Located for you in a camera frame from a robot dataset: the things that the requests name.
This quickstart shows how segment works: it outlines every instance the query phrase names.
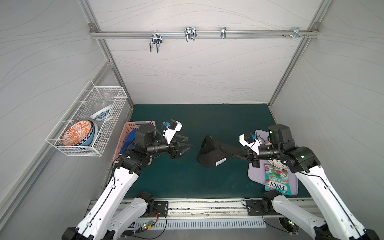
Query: green tabletop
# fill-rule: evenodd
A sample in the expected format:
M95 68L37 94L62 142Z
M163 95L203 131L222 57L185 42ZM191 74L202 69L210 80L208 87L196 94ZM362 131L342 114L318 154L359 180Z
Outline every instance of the green tabletop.
M166 154L155 158L125 198L134 198L141 191L155 198L261 197L265 192L265 186L248 178L248 162L227 159L215 168L205 168L196 157L207 134L222 143L242 147L239 135L257 129L267 131L275 124L267 105L137 104L131 121L156 118L179 121L183 125L179 134L187 136L194 148L179 159L169 159ZM310 197L300 182L295 197Z

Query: blue and white bowl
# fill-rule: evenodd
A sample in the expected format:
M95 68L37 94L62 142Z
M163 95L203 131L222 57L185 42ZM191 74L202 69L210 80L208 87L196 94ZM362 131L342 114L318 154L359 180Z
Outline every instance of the blue and white bowl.
M94 120L94 121L100 122L100 121L104 120L108 116L109 112L111 111L111 108L112 108L112 104L108 105L105 108L101 109L100 111L92 114L90 116L90 118L92 120Z
M101 133L100 133L100 128L97 126L97 124L94 121L91 121L93 126L95 127L95 135L93 136L93 140L90 143L89 146L93 146L93 144L100 139Z
M92 128L89 131L88 135L83 140L81 140L80 142L75 144L74 146L89 146L91 144L93 137L94 137L94 134L95 134L95 126L93 125L92 122L91 122L91 124L92 124Z

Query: wall hook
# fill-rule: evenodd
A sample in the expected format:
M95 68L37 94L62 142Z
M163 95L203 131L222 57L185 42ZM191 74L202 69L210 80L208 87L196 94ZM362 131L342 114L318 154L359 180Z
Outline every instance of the wall hook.
M221 39L224 39L226 34L227 34L227 28L226 27L221 28Z
M153 45L156 45L156 51L159 53L160 43L163 43L163 37L158 34L152 35L151 42L149 43L149 50L152 52Z
M196 28L194 28L194 27L186 28L186 29L184 29L184 34L185 34L185 39L187 40L187 42L188 42L188 39L195 40L195 37L197 36Z

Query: candy bag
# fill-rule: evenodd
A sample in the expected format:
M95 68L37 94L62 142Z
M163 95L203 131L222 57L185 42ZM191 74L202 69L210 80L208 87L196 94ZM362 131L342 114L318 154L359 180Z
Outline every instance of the candy bag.
M292 196L289 187L288 171L265 163L265 190L270 191L276 189L283 195Z

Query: wire basket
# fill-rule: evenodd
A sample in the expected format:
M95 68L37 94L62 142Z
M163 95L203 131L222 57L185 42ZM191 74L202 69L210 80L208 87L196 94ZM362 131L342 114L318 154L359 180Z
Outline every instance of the wire basket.
M51 131L50 135L46 138L46 141L51 144L53 147L57 148L59 151L64 153L67 156L98 156L101 157L107 146L109 138L112 134L112 131L116 125L117 120L119 119L122 108L127 100L127 95L120 86L95 86L92 81L91 84L88 84L83 89L82 93L78 96L78 99L71 105L67 113L71 109L76 109L74 114L70 114L72 117L66 119L67 113L63 118L57 123L55 128ZM81 96L85 95L84 100L79 101ZM91 146L64 146L62 139L64 133L75 123L82 120L89 120L93 106L98 101L105 101L108 104L112 104L111 110L109 111L106 120L104 120L102 125L98 125L99 131L94 138L96 140Z

